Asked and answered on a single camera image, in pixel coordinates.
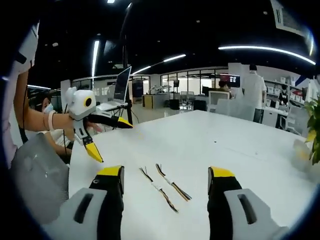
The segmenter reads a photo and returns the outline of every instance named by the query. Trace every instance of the computer screen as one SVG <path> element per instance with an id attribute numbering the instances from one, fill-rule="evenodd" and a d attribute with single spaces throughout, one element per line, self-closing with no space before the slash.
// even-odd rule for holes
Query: computer screen
<path id="1" fill-rule="evenodd" d="M 173 87 L 174 88 L 178 88 L 179 87 L 179 82 L 180 82 L 179 80 L 174 80 L 173 81 Z"/>
<path id="2" fill-rule="evenodd" d="M 227 82 L 228 87 L 240 88 L 240 76 L 231 74 L 220 74 L 220 81 Z"/>
<path id="3" fill-rule="evenodd" d="M 131 73 L 131 66 L 117 76 L 115 88 L 114 88 L 114 97 L 113 97 L 114 100 L 125 102 L 130 73 Z"/>

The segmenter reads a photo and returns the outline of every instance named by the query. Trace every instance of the potted plant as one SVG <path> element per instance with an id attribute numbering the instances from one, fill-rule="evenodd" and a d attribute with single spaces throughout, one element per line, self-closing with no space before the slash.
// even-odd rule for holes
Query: potted plant
<path id="1" fill-rule="evenodd" d="M 310 167 L 307 172 L 314 182 L 320 183 L 320 96 L 307 102 L 305 108 L 310 116 L 307 123 L 309 133 L 305 142 L 312 143 L 309 154 Z"/>

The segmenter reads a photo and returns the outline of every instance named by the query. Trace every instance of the air conditioning vent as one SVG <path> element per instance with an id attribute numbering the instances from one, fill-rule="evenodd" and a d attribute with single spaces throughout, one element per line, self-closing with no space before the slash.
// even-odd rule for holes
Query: air conditioning vent
<path id="1" fill-rule="evenodd" d="M 283 25 L 285 27 L 295 29 L 297 31 L 303 31 L 303 27 L 299 24 L 284 8 L 282 8 Z"/>
<path id="2" fill-rule="evenodd" d="M 274 14 L 275 27 L 306 38 L 307 32 L 305 31 L 304 26 L 294 19 L 277 0 L 270 1 Z"/>

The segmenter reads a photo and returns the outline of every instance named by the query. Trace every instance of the laptop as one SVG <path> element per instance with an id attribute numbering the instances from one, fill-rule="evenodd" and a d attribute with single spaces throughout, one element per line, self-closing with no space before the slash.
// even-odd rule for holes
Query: laptop
<path id="1" fill-rule="evenodd" d="M 102 111 L 112 111 L 128 105 L 126 102 L 126 96 L 128 92 L 127 90 L 131 68 L 132 67 L 130 66 L 126 70 L 119 73 L 119 75 L 116 77 L 113 100 L 101 103 L 99 106 L 97 106 L 98 109 Z"/>

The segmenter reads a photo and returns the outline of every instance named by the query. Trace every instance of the monitor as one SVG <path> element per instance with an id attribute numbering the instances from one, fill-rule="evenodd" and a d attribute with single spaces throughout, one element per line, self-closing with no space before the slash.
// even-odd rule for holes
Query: monitor
<path id="1" fill-rule="evenodd" d="M 232 74 L 220 74 L 220 81 L 227 82 L 228 87 L 240 88 L 240 76 Z"/>
<path id="2" fill-rule="evenodd" d="M 202 86 L 202 94 L 204 94 L 208 97 L 209 96 L 209 87 Z"/>
<path id="3" fill-rule="evenodd" d="M 131 73 L 131 66 L 122 71 L 117 77 L 114 87 L 113 101 L 124 103 L 126 101 L 128 82 Z"/>
<path id="4" fill-rule="evenodd" d="M 178 87 L 179 87 L 179 83 L 180 83 L 179 80 L 174 80 L 174 81 L 173 81 L 173 87 L 174 87 L 174 88 L 178 88 Z"/>

